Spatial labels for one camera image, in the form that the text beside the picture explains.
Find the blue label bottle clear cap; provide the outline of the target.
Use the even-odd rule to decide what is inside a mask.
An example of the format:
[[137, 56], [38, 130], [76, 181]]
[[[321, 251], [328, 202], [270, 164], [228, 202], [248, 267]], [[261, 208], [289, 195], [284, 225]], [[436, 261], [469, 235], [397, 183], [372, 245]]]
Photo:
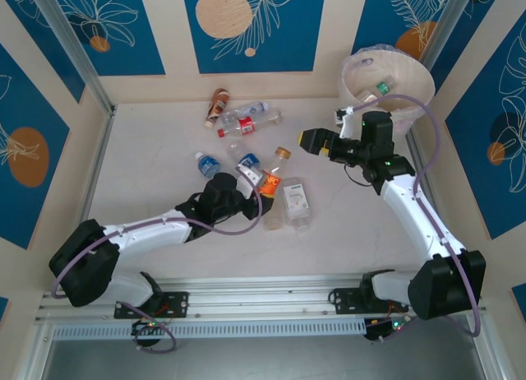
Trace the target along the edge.
[[256, 154], [243, 142], [233, 141], [228, 145], [228, 155], [236, 165], [243, 165], [250, 169], [260, 169], [261, 162]]

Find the clear bottle white label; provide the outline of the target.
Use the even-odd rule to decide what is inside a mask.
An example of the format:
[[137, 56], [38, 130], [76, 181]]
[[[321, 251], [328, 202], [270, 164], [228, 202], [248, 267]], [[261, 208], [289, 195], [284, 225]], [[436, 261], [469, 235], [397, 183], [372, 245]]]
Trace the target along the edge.
[[284, 218], [296, 230], [305, 230], [311, 223], [311, 206], [305, 185], [300, 178], [286, 178], [281, 183]]

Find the brown plastic bottle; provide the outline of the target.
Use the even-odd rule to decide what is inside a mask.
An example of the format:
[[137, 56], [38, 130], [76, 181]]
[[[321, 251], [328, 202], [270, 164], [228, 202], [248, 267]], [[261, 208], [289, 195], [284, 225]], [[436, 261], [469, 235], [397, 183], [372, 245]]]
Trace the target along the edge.
[[207, 116], [204, 122], [204, 127], [206, 129], [211, 129], [216, 124], [219, 116], [223, 113], [229, 99], [229, 91], [225, 90], [224, 88], [218, 88], [214, 92], [210, 100]]

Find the green white label bottle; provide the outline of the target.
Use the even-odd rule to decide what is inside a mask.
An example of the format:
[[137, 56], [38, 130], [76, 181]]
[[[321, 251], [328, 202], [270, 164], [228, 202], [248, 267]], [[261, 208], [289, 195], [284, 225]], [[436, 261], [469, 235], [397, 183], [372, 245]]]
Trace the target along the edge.
[[384, 77], [381, 81], [379, 81], [376, 84], [376, 88], [378, 89], [379, 93], [381, 95], [387, 95], [389, 92], [391, 92], [396, 86], [398, 85], [395, 78], [391, 75]]

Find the small green-lit circuit board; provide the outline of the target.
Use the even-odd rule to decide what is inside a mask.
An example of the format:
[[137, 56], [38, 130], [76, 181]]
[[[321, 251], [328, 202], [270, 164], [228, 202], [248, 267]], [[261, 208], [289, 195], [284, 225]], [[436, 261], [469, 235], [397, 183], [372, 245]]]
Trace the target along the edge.
[[164, 331], [159, 322], [140, 319], [131, 325], [132, 336], [162, 336]]
[[410, 317], [366, 319], [364, 337], [371, 342], [384, 343], [398, 335], [411, 321]]

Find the clear bottle red label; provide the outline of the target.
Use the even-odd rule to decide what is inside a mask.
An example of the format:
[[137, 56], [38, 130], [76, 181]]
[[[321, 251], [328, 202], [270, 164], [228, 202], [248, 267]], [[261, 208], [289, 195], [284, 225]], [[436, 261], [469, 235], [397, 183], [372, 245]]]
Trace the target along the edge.
[[258, 132], [263, 128], [279, 125], [282, 119], [282, 114], [277, 109], [271, 109], [264, 113], [248, 114], [227, 122], [217, 130], [217, 134], [220, 138], [242, 137]]

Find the small blue label bottle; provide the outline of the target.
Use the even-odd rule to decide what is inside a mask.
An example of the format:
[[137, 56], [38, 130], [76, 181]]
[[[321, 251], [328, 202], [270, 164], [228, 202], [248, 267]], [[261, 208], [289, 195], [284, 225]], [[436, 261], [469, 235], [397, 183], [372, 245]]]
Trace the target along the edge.
[[211, 155], [198, 151], [195, 153], [197, 168], [208, 179], [212, 179], [221, 171], [221, 164]]

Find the aluminium frame post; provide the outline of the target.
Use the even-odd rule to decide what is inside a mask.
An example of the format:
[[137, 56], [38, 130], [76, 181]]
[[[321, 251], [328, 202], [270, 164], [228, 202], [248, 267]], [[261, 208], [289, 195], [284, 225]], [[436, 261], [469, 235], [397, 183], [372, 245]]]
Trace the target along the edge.
[[481, 314], [479, 336], [473, 339], [486, 380], [513, 380], [507, 356], [489, 315]]
[[55, 332], [53, 324], [36, 324], [30, 328], [15, 380], [42, 380]]
[[57, 0], [34, 1], [101, 109], [112, 115], [115, 106]]
[[435, 65], [468, 2], [469, 0], [449, 0], [445, 5], [445, 9], [419, 59], [419, 62], [428, 71]]

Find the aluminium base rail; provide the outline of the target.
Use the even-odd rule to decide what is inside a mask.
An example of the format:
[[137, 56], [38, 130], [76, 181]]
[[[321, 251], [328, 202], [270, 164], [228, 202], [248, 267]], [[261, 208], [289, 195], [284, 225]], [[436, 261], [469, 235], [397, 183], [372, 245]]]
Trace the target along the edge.
[[357, 287], [361, 274], [160, 279], [164, 291], [189, 294], [186, 320], [251, 321], [336, 316], [331, 290]]

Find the long clear pale-blue label bottle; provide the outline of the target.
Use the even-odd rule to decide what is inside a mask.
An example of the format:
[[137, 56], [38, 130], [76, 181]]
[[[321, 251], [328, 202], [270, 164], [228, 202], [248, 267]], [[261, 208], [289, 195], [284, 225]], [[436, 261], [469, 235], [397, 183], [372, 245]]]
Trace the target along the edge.
[[255, 114], [264, 113], [269, 109], [269, 104], [264, 101], [252, 102], [250, 104], [245, 104], [236, 109], [230, 109], [224, 111], [220, 118], [223, 125], [229, 125], [235, 120], [240, 118], [245, 118], [246, 116], [252, 116]]

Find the orange juice bottle brown cap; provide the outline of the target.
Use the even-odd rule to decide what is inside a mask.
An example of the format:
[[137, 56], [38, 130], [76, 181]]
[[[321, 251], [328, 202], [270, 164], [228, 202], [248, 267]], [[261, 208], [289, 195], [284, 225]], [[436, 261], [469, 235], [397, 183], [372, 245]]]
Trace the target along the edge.
[[263, 182], [259, 187], [259, 193], [263, 197], [275, 197], [290, 156], [291, 152], [289, 150], [279, 146], [276, 148], [274, 155], [263, 164]]

